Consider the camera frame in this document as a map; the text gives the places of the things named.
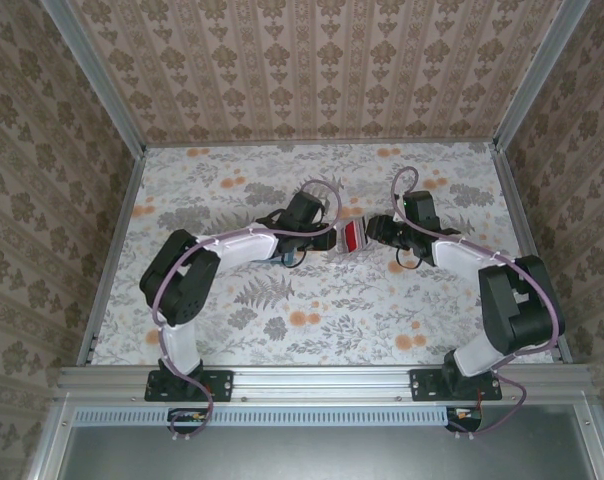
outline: metal extrusion bar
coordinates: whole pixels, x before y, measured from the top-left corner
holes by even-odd
[[[55,480],[60,473],[64,453],[71,436],[76,407],[54,405],[44,426],[28,480]]]
[[[75,18],[69,2],[43,0],[42,3],[71,49],[73,57],[82,67],[82,71],[120,132],[120,136],[131,151],[133,158],[139,160],[143,155],[142,134],[93,50],[91,41],[82,29],[82,25]]]
[[[522,201],[518,193],[518,188],[511,172],[511,167],[504,150],[497,150],[495,147],[491,149],[491,156],[493,157],[493,163],[495,165],[495,171],[498,174],[498,180],[500,181],[500,187],[504,195],[504,201],[513,223],[513,230],[515,231],[515,237],[520,246],[522,255],[538,255],[538,249],[535,246],[533,240],[533,234],[529,227],[529,222],[526,219],[526,213],[522,206]],[[564,363],[572,363],[573,357],[569,350],[569,345],[566,342],[564,335],[558,339],[558,350]]]
[[[588,401],[575,405],[574,409],[595,476],[604,479],[604,410]]]
[[[98,290],[95,294],[95,301],[91,308],[91,314],[87,322],[86,331],[84,332],[84,338],[82,339],[82,345],[78,354],[76,365],[86,365],[89,359],[89,353],[93,346],[93,342],[97,340],[97,333],[100,330],[102,321],[104,320],[104,313],[106,312],[106,306],[109,301],[111,294],[111,287],[113,286],[113,279],[118,269],[118,261],[120,254],[122,253],[122,245],[124,245],[124,239],[126,237],[126,231],[131,220],[131,213],[135,205],[135,198],[138,193],[138,187],[142,181],[142,173],[144,172],[144,158],[135,162],[133,171],[131,172],[131,178],[129,179],[129,185],[122,201],[122,208],[120,209],[120,215],[118,216],[118,222],[115,225],[113,232],[113,238],[111,239],[111,246],[109,247],[109,253],[107,254],[106,261],[104,263],[104,270],[102,271],[102,277],[98,285]]]
[[[74,427],[169,425],[170,407],[78,407]],[[176,418],[175,426],[193,426]],[[210,427],[445,426],[446,407],[238,407],[215,408]]]
[[[500,149],[506,150],[513,140],[518,127],[531,108],[535,97],[551,73],[553,65],[564,50],[566,42],[588,5],[589,0],[570,0],[562,2],[560,5],[553,23],[542,40],[529,70],[522,79],[522,83],[495,133]]]
[[[202,403],[144,402],[152,366],[87,367],[62,370],[54,401],[82,406],[202,406]],[[244,406],[443,406],[451,402],[414,402],[408,371],[420,366],[391,367],[224,367],[235,374],[231,405]],[[504,376],[524,384],[530,404],[574,404],[594,396],[591,377],[583,365],[509,365]],[[518,389],[502,385],[512,404]],[[460,402],[456,405],[473,405]]]
[[[242,141],[234,140],[231,145],[234,147],[263,147],[263,146],[295,146],[295,145],[380,145],[393,144],[401,145],[405,143],[444,143],[452,144],[459,143],[458,138],[442,137],[442,138],[333,138],[333,139],[315,139],[315,140],[260,140],[260,141]],[[491,142],[491,137],[468,137],[464,139],[464,143],[488,143]],[[192,147],[193,143],[173,142],[173,143],[149,143],[147,148],[188,148]],[[198,142],[198,147],[228,147],[229,142]]]

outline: ceiling wallpaper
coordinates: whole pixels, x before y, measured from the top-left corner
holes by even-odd
[[[561,0],[71,0],[147,144],[490,137]]]

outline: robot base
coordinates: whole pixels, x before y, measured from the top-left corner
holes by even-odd
[[[444,356],[441,368],[409,371],[414,402],[464,400],[502,400],[500,382],[489,372],[465,377],[458,369],[453,351]]]
[[[160,369],[149,372],[144,391],[147,402],[206,402],[205,395],[181,378],[173,375],[160,360]],[[213,400],[230,402],[233,393],[233,371],[204,370],[202,363],[189,375],[209,390]]]

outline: floral mat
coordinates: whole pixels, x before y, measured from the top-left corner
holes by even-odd
[[[339,188],[343,216],[389,213],[391,180],[407,165],[420,171],[418,188],[431,191],[444,227],[517,255],[488,144],[148,150],[92,363],[157,363],[157,331],[138,282],[172,231],[243,227],[286,207],[311,178]],[[328,191],[311,193],[328,200],[331,218],[336,202]],[[415,262],[410,253],[400,259]],[[309,253],[295,269],[248,263],[223,272],[195,321],[209,365],[441,363],[482,324],[479,292],[466,280],[426,264],[403,269],[394,249],[376,243],[356,255]]]

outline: red object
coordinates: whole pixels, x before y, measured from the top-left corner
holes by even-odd
[[[355,234],[355,222],[349,223],[344,229],[344,235],[346,238],[346,247],[349,252],[352,252],[358,248],[358,241]]]

